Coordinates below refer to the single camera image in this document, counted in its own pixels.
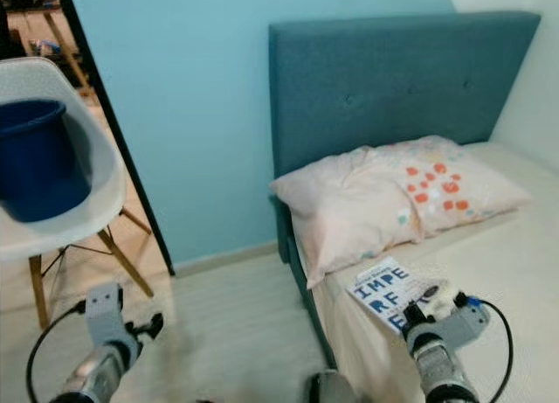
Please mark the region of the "blue plastic bucket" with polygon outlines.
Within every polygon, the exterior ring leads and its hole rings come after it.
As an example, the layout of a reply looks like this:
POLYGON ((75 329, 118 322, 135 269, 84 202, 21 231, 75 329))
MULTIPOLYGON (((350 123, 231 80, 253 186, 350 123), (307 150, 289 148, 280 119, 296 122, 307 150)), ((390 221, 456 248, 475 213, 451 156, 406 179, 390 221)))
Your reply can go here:
POLYGON ((56 100, 0 104, 0 202, 17 222, 56 218, 91 191, 65 115, 66 104, 56 100))

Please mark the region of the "teal bed base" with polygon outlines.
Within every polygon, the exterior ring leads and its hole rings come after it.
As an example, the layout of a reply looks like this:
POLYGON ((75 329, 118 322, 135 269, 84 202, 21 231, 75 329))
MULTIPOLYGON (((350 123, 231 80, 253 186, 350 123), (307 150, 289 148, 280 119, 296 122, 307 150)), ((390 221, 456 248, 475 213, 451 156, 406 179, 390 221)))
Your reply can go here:
POLYGON ((279 254, 280 258, 282 258, 290 268, 293 279, 295 279, 297 291, 300 292, 300 299, 302 299, 303 306, 307 308, 308 318, 310 318, 315 338, 318 340, 320 350, 325 360, 325 366, 329 370, 335 370, 335 368, 338 367, 335 354, 333 354, 327 336, 324 334, 318 315, 318 308, 315 306, 312 292, 307 288, 307 278, 305 278, 302 260, 300 259, 299 252, 297 252, 296 239, 293 238, 293 236, 285 236, 285 238, 280 241, 279 254))

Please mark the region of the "white shell chair wooden legs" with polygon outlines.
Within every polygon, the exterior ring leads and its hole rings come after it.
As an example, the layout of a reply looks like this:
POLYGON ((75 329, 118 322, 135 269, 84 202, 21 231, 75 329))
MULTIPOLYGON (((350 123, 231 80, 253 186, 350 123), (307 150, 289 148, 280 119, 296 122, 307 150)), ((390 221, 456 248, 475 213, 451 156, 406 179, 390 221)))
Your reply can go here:
POLYGON ((64 102, 66 113, 63 120, 75 146, 77 163, 92 187, 83 202, 56 218, 23 223, 7 212, 0 218, 0 259, 28 262, 41 330, 51 322, 44 289, 44 255, 75 246, 91 236, 96 236, 108 247, 109 255, 114 256, 145 295, 153 296, 152 288, 108 231, 109 224, 120 216, 133 223, 139 222, 135 215, 125 210, 127 171, 120 151, 63 73, 43 57, 1 60, 0 99, 3 103, 36 99, 64 102))

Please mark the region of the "beige sheeted mattress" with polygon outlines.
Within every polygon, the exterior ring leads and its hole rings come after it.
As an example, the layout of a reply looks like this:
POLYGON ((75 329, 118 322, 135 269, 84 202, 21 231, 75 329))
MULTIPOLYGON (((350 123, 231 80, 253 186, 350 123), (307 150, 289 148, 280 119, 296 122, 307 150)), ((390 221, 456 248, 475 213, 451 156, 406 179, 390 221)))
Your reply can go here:
MULTIPOLYGON (((559 174, 495 142, 471 144, 475 158, 532 195, 527 205, 388 251, 413 274, 447 280, 492 302, 496 316, 458 355, 480 400, 559 403, 559 174)), ((369 261, 328 274, 312 288, 339 372, 372 403, 424 403, 402 336, 348 292, 369 261)))

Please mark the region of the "wooden shelf rack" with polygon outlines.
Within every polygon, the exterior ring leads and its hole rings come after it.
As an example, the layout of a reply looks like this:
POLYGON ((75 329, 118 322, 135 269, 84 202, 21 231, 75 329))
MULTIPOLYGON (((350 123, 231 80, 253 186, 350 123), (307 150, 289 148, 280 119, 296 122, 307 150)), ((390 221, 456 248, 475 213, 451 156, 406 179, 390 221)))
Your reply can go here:
POLYGON ((52 60, 81 96, 94 98, 93 76, 59 0, 43 0, 43 6, 37 8, 15 9, 8 12, 7 20, 29 55, 52 60))

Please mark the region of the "white book with blue letters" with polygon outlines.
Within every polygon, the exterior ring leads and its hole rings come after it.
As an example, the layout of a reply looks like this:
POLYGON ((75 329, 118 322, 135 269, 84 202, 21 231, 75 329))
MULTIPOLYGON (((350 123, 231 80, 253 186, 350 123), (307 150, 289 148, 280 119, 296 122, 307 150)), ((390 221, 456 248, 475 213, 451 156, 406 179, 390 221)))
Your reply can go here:
POLYGON ((430 276, 413 274, 399 260, 388 256, 357 275, 348 292, 369 314, 396 335, 403 335, 408 324, 404 309, 412 303, 423 309, 444 283, 430 276))

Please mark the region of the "pink pillow with dots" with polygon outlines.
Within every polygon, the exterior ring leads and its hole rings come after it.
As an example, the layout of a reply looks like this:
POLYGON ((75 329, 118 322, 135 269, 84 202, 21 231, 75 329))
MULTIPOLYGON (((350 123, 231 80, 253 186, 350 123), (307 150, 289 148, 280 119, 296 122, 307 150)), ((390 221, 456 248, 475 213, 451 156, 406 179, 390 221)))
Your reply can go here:
POLYGON ((436 135, 325 156, 269 187, 293 215, 308 288, 399 244, 418 244, 532 199, 464 147, 436 135))

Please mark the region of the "black door frame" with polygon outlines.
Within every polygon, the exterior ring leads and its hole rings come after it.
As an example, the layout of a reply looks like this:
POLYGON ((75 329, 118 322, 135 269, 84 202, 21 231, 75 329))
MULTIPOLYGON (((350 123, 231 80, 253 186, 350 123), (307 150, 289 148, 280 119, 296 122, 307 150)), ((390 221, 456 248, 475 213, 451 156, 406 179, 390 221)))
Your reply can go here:
POLYGON ((107 88, 104 87, 104 80, 100 76, 99 63, 97 63, 92 47, 88 44, 86 31, 83 27, 83 23, 81 23, 76 1, 59 1, 67 23, 69 24, 69 27, 71 27, 73 39, 75 39, 75 42, 81 51, 81 55, 83 55, 84 62, 88 64, 89 71, 92 72, 94 79, 93 87, 97 96, 97 101, 99 101, 101 111, 103 111, 104 115, 107 117, 107 126, 109 127, 109 131, 111 131, 114 136, 115 146, 119 149, 120 154, 122 155, 124 166, 128 171, 129 180, 131 180, 132 186, 135 188, 137 197, 139 197, 142 204, 144 214, 147 216, 148 222, 150 223, 150 227, 153 231, 153 238, 155 238, 157 247, 159 247, 162 254, 165 267, 167 268, 168 274, 170 274, 172 278, 175 278, 176 269, 173 267, 173 261, 167 248, 167 243, 165 243, 165 239, 162 236, 161 227, 159 223, 157 223, 155 212, 153 212, 150 200, 148 200, 147 192, 144 190, 142 180, 140 180, 139 174, 137 174, 135 160, 133 160, 131 151, 129 151, 127 139, 125 139, 125 136, 123 135, 119 121, 117 121, 114 106, 111 98, 109 98, 107 88))

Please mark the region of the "teal fabric headboard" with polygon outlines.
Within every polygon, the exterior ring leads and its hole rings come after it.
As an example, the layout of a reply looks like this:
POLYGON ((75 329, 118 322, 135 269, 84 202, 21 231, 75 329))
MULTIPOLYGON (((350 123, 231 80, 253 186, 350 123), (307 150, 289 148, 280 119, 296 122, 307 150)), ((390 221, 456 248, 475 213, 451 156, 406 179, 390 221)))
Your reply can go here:
POLYGON ((487 141, 541 23, 498 10, 271 24, 275 175, 427 135, 487 141))

